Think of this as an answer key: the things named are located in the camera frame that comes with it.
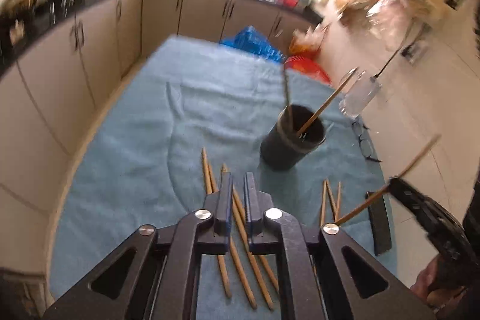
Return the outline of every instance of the triangular cutout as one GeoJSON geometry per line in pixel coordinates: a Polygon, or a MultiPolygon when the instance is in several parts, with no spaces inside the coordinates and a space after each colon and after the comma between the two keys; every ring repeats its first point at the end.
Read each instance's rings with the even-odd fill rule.
{"type": "Polygon", "coordinates": [[[362,298],[368,298],[383,292],[388,287],[388,282],[366,263],[352,248],[345,246],[342,254],[350,275],[362,298]]]}
{"type": "Polygon", "coordinates": [[[91,283],[91,289],[111,299],[116,299],[120,295],[123,283],[127,278],[135,252],[134,248],[126,250],[114,264],[91,283]]]}

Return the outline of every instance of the red basket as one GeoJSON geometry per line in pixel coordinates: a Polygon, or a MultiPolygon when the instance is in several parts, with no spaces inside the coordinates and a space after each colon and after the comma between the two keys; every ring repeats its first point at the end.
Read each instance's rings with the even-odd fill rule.
{"type": "Polygon", "coordinates": [[[326,84],[332,84],[332,80],[328,76],[327,72],[325,72],[320,65],[307,57],[290,56],[285,61],[285,66],[301,72],[302,74],[308,75],[312,79],[320,80],[326,84]]]}

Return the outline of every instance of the countertop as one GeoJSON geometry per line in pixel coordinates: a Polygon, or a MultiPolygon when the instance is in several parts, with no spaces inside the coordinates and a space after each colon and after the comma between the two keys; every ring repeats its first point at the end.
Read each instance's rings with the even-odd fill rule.
{"type": "MultiPolygon", "coordinates": [[[[42,36],[55,29],[56,26],[68,21],[83,9],[86,9],[94,4],[101,2],[102,0],[81,0],[77,4],[68,8],[67,15],[65,17],[58,17],[55,24],[50,23],[49,17],[49,4],[44,4],[37,7],[35,11],[35,16],[33,22],[30,26],[25,27],[25,37],[15,45],[13,50],[9,51],[7,54],[2,53],[0,55],[0,77],[8,70],[8,68],[21,56],[23,55],[31,46],[33,46],[42,36]]],[[[291,9],[282,4],[275,3],[275,0],[257,0],[275,7],[278,7],[281,10],[295,14],[306,21],[310,22],[312,25],[318,25],[323,21],[323,16],[315,12],[310,7],[306,7],[303,10],[291,9]]]]}

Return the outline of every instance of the blue plastic bag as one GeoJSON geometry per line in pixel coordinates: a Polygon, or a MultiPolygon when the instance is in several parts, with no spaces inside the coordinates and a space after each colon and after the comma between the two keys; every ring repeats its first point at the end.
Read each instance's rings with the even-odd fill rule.
{"type": "Polygon", "coordinates": [[[256,31],[253,26],[243,28],[233,38],[227,38],[220,41],[220,44],[237,48],[242,51],[253,53],[277,63],[282,63],[284,55],[278,49],[273,48],[267,38],[256,31]]]}

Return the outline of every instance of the blue tablecloth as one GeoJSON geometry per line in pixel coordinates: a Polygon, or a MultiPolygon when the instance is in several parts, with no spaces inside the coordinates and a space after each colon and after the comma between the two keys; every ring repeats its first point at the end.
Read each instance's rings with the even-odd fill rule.
{"type": "MultiPolygon", "coordinates": [[[[332,92],[297,72],[289,75],[293,103],[316,109],[332,92]]],[[[53,296],[65,293],[140,225],[176,224],[200,208],[203,146],[216,176],[226,163],[241,190],[244,172],[254,172],[258,188],[301,223],[318,224],[325,178],[333,187],[342,181],[342,211],[353,209],[384,181],[380,165],[363,158],[338,102],[322,114],[325,143],[292,170],[273,172],[260,160],[259,148],[284,106],[281,66],[205,41],[168,39],[111,109],[76,172],[56,232],[53,296]]],[[[330,216],[327,208],[327,221],[330,216]]],[[[344,228],[373,253],[366,211],[344,228]]],[[[240,249],[236,233],[234,239],[240,249]]],[[[229,255],[231,300],[225,298],[215,257],[204,256],[197,319],[210,319],[214,311],[216,319],[280,318],[272,286],[275,312],[268,310],[246,255],[239,252],[258,309],[248,304],[229,255]]],[[[379,260],[395,273],[395,247],[379,260]]]]}

